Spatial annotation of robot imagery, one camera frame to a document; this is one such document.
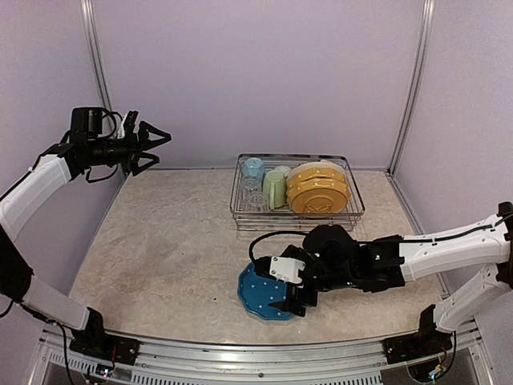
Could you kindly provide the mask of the blue dotted plate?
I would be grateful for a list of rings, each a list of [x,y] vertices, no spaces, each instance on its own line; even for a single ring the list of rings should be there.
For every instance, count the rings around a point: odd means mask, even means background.
[[[265,321],[294,318],[293,314],[270,306],[271,303],[285,300],[285,283],[258,276],[251,262],[238,277],[237,295],[247,312]]]

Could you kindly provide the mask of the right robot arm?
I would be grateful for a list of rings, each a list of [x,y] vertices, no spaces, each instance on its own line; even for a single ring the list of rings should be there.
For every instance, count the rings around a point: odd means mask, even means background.
[[[479,265],[480,271],[449,298],[422,312],[410,349],[428,355],[468,318],[512,290],[512,204],[475,224],[418,236],[357,241],[340,225],[302,234],[299,247],[278,256],[249,258],[257,275],[287,285],[272,306],[297,316],[317,304],[320,292],[352,288],[377,293],[448,270]]]

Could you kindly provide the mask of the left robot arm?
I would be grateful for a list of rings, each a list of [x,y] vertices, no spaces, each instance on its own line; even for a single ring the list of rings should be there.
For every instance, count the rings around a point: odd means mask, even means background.
[[[137,111],[120,115],[103,107],[74,108],[64,137],[39,155],[1,196],[1,293],[47,321],[68,327],[97,357],[112,348],[101,314],[41,281],[15,242],[28,221],[62,187],[80,175],[92,183],[94,167],[137,176],[159,163],[151,150],[172,137],[137,116]]]

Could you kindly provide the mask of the beige plate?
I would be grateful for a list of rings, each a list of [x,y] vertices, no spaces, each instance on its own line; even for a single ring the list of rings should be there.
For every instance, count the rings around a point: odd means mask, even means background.
[[[331,168],[332,170],[335,170],[339,173],[344,173],[345,172],[345,169],[339,165],[339,164],[336,164],[330,160],[327,160],[327,159],[321,159],[319,161],[320,165],[319,165],[319,168]]]

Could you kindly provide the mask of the yellow dotted plate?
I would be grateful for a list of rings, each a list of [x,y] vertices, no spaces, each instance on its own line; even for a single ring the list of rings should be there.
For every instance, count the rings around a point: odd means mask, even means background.
[[[312,178],[330,178],[346,182],[344,168],[333,162],[321,160],[309,162],[295,167],[287,176],[287,187],[292,188],[295,184]]]
[[[339,213],[349,203],[351,192],[344,181],[318,177],[290,182],[287,198],[295,213]]]

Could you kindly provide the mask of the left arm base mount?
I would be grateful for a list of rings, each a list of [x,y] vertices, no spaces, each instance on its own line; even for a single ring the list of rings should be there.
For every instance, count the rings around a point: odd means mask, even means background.
[[[73,338],[70,343],[70,349],[71,351],[114,364],[121,363],[134,366],[140,345],[141,342],[137,339],[108,334],[102,342],[97,344]]]

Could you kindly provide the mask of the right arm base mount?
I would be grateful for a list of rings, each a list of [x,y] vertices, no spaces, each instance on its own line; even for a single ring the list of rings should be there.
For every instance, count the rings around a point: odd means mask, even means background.
[[[386,338],[382,341],[388,364],[401,363],[436,355],[453,347],[451,334],[419,337],[416,333]]]

